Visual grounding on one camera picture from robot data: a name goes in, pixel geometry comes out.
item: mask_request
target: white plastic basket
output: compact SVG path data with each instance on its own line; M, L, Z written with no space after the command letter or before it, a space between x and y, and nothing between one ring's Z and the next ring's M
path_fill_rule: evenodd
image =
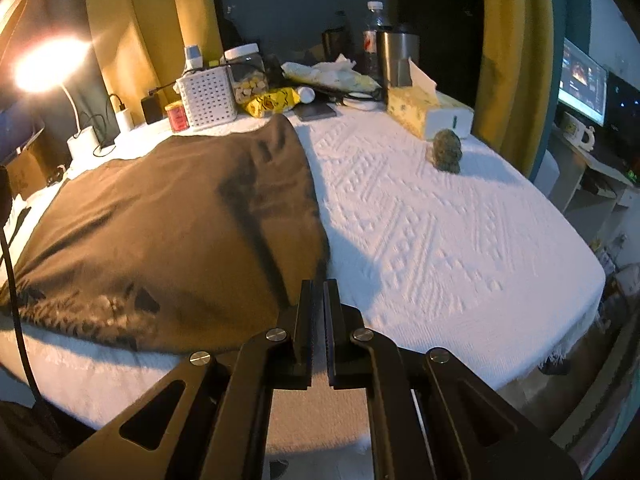
M189 74L176 83L193 130L230 123L238 115L225 67Z

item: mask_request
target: yellow snack bag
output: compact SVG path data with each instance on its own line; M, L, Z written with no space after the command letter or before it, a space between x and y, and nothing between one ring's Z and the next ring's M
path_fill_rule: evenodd
M253 117L263 118L291 110L299 102L300 96L293 88L279 88L251 99L244 110Z

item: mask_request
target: green plush toy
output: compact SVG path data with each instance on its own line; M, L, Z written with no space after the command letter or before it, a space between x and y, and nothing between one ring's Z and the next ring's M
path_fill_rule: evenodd
M460 173L460 159L462 158L460 139L452 130L440 130L433 138L428 158L436 170Z

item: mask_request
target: silver screw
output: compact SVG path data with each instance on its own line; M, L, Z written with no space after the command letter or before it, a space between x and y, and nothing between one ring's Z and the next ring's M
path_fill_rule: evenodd
M449 360L449 357L451 357L451 354L444 348L434 348L429 352L429 357L435 363L442 365Z
M283 341L284 338L287 337L287 331L283 328L272 328L267 332L267 339L269 341L273 341L277 343L278 341Z
M191 354L191 357L189 357L189 361L191 361L192 365L204 366L208 364L209 361L211 361L211 355L209 354L209 352L200 350L199 352L194 352L193 354Z
M373 338L373 330L369 328L357 328L353 331L353 338L356 341L370 341Z

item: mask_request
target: yellow lid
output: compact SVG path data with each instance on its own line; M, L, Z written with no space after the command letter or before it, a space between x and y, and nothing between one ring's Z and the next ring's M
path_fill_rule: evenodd
M169 110L173 110L174 108L178 108L180 106L182 106L182 101L174 101L173 103L165 106L164 109L168 112Z

